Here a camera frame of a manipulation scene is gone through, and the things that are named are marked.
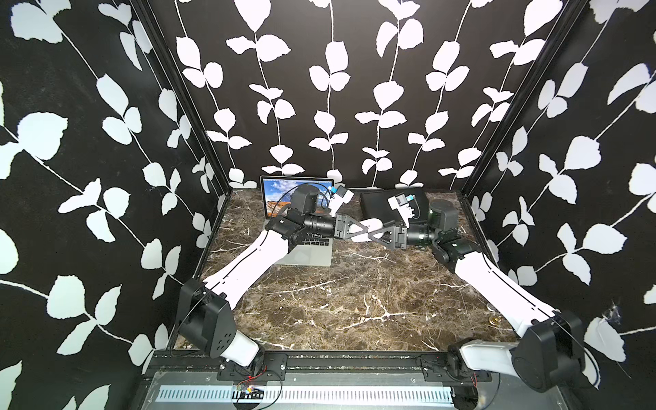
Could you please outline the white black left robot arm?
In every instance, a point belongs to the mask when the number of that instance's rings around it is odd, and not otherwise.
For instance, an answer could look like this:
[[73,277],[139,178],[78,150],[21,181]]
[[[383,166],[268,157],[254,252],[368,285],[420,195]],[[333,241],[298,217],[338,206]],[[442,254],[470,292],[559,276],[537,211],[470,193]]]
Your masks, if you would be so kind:
[[249,288],[271,266],[306,240],[310,234],[338,239],[374,240],[383,223],[377,219],[358,221],[340,214],[339,208],[353,193],[343,186],[331,191],[328,213],[316,213],[321,189],[303,183],[282,194],[290,201],[273,206],[257,239],[233,261],[202,281],[187,281],[179,294],[175,331],[212,359],[223,358],[258,374],[264,367],[264,349],[237,329],[233,311]]

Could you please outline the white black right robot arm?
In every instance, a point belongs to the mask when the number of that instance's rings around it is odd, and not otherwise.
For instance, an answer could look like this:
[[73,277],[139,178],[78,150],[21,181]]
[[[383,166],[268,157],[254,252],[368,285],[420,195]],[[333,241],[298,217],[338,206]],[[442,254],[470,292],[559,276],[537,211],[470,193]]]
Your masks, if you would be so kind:
[[515,343],[464,341],[454,345],[459,364],[471,371],[506,374],[545,392],[584,375],[583,323],[542,302],[505,275],[475,242],[459,234],[458,210],[447,200],[424,207],[411,196],[393,196],[383,212],[366,212],[374,237],[392,249],[430,248],[435,259],[471,285],[512,326]]

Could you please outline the white wireless mouse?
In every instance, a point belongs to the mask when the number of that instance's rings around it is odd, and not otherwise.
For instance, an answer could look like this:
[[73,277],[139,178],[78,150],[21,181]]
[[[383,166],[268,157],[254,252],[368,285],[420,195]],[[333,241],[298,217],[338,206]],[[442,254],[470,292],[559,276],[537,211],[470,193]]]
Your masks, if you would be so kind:
[[360,222],[360,225],[352,225],[350,227],[350,233],[354,233],[355,235],[351,238],[351,240],[354,243],[365,243],[365,242],[372,242],[372,239],[370,239],[369,234],[373,231],[377,231],[381,229],[384,226],[384,223],[379,220],[379,219],[368,219],[368,220],[362,220]]

